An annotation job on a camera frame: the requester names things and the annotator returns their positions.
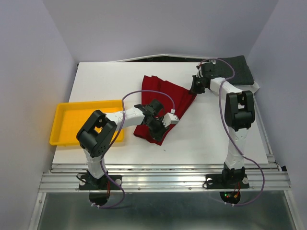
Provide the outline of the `red skirt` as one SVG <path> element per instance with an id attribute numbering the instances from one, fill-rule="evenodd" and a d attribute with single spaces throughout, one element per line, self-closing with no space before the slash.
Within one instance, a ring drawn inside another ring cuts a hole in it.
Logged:
<path id="1" fill-rule="evenodd" d="M 142 92 L 141 104 L 149 104 L 153 99 L 157 99 L 166 112 L 174 108 L 178 118 L 182 118 L 196 98 L 196 95 L 189 90 L 157 76 L 145 75 L 142 80 L 142 90 L 146 92 Z"/>

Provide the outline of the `dark grey dotted skirt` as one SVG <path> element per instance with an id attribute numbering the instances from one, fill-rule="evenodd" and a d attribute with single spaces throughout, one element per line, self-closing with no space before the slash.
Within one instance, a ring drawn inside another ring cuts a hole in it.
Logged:
<path id="1" fill-rule="evenodd" d="M 244 55 L 237 57 L 221 58 L 235 71 L 235 76 L 229 80 L 232 85 L 253 85 L 254 79 L 252 73 L 247 65 Z M 222 78 L 229 78 L 233 75 L 231 68 L 223 61 L 216 60 L 215 73 Z"/>

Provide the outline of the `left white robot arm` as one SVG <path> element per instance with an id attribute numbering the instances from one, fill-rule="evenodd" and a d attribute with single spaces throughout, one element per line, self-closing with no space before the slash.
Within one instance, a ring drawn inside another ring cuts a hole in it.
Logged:
<path id="1" fill-rule="evenodd" d="M 76 136 L 86 155 L 88 165 L 88 175 L 82 179 L 82 182 L 92 184 L 97 189 L 106 185 L 104 155 L 115 142 L 114 135 L 118 135 L 121 129 L 146 125 L 151 138 L 161 141 L 169 129 L 172 119 L 176 119 L 172 113 L 158 117 L 163 108 L 163 105 L 154 99 L 149 104 L 138 104 L 125 111 L 115 113 L 94 111 Z"/>

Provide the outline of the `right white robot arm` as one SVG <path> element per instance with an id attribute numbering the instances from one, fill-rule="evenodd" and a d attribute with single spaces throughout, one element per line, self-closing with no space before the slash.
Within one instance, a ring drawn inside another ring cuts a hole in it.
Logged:
<path id="1" fill-rule="evenodd" d="M 193 94 L 202 94 L 209 89 L 218 95 L 219 102 L 225 102 L 225 106 L 219 109 L 229 139 L 227 157 L 222 172 L 206 175 L 203 186 L 208 189 L 232 188 L 236 185 L 248 187 L 243 149 L 248 131 L 255 121 L 253 93 L 243 91 L 229 82 L 235 76 L 234 68 L 231 68 L 231 76 L 223 78 L 218 75 L 216 67 L 215 60 L 200 62 L 190 89 Z"/>

